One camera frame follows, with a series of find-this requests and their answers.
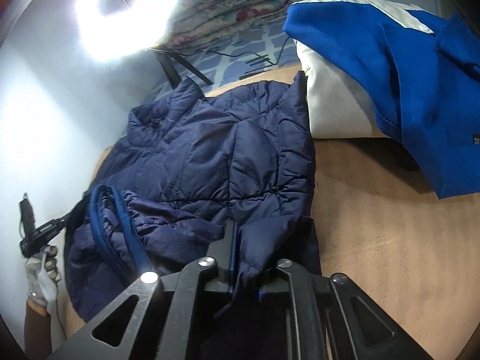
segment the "white fabric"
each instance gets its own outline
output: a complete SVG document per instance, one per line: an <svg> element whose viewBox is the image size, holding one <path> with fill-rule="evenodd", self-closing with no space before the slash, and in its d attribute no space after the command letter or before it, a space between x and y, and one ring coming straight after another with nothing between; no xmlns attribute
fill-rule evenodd
<svg viewBox="0 0 480 360"><path fill-rule="evenodd" d="M409 10L416 5L385 0L304 0L299 3L345 1L370 4L405 28L433 33ZM307 76L307 103L313 138L383 137L375 122L374 103L366 90L344 71L306 45L295 41L297 55Z"/></svg>

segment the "brown sleeve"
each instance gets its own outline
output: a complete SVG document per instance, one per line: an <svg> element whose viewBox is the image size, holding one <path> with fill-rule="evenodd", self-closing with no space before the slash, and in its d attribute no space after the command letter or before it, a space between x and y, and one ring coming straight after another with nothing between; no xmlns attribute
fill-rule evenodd
<svg viewBox="0 0 480 360"><path fill-rule="evenodd" d="M26 306L25 354L30 360L45 360L52 353L50 315L40 315Z"/></svg>

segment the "blue strap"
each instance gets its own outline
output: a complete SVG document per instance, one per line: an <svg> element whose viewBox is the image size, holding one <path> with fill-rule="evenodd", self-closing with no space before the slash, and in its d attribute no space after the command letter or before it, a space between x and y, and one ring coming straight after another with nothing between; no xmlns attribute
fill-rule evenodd
<svg viewBox="0 0 480 360"><path fill-rule="evenodd" d="M88 215L90 217L90 225L92 228L92 238L98 249L102 259L107 263L110 269L117 275L117 277L124 283L130 285L133 279L133 273L129 271L128 267L121 260L121 258L114 251L103 229L103 221L100 216L100 208L102 205L102 198L105 195L111 195L113 198L117 216L121 224L123 237L130 252L133 264L135 265L136 275L141 275L143 272L154 271L152 263L148 258L145 248L134 228L131 218L128 215L125 200L115 187L106 185L96 186L90 196L88 205Z"/></svg>

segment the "stack of folded blankets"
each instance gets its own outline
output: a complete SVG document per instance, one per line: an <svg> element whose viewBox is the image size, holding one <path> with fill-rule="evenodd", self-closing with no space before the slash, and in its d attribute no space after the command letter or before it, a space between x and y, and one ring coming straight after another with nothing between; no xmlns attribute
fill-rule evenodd
<svg viewBox="0 0 480 360"><path fill-rule="evenodd" d="M171 16L167 46L198 49L283 16L292 0L181 0Z"/></svg>

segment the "white glove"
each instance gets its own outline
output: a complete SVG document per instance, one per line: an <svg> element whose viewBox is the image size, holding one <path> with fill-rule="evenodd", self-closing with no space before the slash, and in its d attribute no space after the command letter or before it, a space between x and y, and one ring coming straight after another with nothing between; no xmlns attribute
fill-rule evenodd
<svg viewBox="0 0 480 360"><path fill-rule="evenodd" d="M57 268L58 249L45 246L44 250L30 257L25 263L28 282L28 299L40 307L47 307L58 295L61 276Z"/></svg>

